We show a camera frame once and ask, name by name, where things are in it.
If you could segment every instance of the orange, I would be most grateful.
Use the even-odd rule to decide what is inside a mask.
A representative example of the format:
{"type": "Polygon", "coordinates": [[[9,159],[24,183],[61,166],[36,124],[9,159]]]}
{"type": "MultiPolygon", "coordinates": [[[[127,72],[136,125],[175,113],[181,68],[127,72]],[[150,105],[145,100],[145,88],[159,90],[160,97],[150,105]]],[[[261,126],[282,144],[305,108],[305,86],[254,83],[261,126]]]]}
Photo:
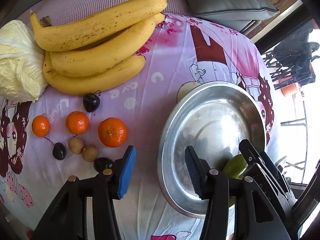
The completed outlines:
{"type": "Polygon", "coordinates": [[[46,136],[50,131],[50,122],[43,115],[36,116],[32,121],[32,131],[38,137],[46,136]]]}
{"type": "Polygon", "coordinates": [[[83,112],[71,112],[66,118],[66,127],[73,134],[82,134],[89,128],[89,119],[83,112]]]}
{"type": "Polygon", "coordinates": [[[99,124],[98,136],[105,146],[115,148],[124,144],[128,129],[121,119],[109,117],[99,124]]]}

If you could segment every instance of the cartoon hand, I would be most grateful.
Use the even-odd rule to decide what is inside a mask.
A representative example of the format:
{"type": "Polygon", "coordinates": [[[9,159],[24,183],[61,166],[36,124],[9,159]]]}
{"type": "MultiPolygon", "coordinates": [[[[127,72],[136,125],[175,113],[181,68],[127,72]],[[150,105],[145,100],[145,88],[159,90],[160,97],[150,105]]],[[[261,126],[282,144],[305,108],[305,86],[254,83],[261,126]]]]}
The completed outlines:
{"type": "Polygon", "coordinates": [[[179,231],[177,234],[176,234],[176,237],[187,237],[191,234],[191,232],[188,232],[188,231],[179,231]]]}

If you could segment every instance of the silver plate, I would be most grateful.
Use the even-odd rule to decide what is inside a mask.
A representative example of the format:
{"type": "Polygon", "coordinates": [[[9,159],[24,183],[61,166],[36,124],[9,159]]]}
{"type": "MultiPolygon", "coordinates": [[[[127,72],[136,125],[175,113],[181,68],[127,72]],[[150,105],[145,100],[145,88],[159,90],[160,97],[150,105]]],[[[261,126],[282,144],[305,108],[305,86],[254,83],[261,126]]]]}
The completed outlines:
{"type": "Polygon", "coordinates": [[[242,139],[248,139],[259,152],[265,150],[262,116],[246,91],[221,81],[191,90],[170,114],[158,147],[158,179],[168,203],[183,215],[204,218],[208,200],[194,192],[185,148],[192,145],[199,158],[221,170],[239,154],[242,139]]]}

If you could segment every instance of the metal pin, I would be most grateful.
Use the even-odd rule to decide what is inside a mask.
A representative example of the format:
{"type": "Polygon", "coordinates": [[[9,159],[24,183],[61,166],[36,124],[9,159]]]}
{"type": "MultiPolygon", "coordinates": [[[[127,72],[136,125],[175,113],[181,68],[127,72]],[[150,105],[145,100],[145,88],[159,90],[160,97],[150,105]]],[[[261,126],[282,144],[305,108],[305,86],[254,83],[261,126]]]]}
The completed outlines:
{"type": "Polygon", "coordinates": [[[253,182],[253,178],[250,177],[250,176],[245,176],[245,177],[244,177],[244,180],[245,180],[246,182],[249,182],[249,183],[253,182]]]}
{"type": "Polygon", "coordinates": [[[103,171],[104,175],[111,175],[112,174],[112,170],[111,169],[106,169],[103,171]]]}
{"type": "Polygon", "coordinates": [[[209,170],[209,173],[211,174],[211,175],[218,175],[218,170],[216,170],[216,169],[210,169],[209,170]]]}
{"type": "Polygon", "coordinates": [[[70,182],[75,182],[77,179],[77,177],[75,175],[71,175],[69,178],[68,178],[68,181],[70,182]]]}

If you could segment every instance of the green fruit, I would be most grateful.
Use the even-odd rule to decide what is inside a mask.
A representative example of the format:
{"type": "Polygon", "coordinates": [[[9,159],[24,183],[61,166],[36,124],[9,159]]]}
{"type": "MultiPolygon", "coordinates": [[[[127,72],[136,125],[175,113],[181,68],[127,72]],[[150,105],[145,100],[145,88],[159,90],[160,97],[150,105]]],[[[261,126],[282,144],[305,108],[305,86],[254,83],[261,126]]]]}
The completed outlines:
{"type": "Polygon", "coordinates": [[[244,173],[247,167],[248,164],[243,158],[242,154],[238,154],[227,162],[222,170],[222,173],[230,178],[236,179],[241,176],[242,173],[244,173]]]}

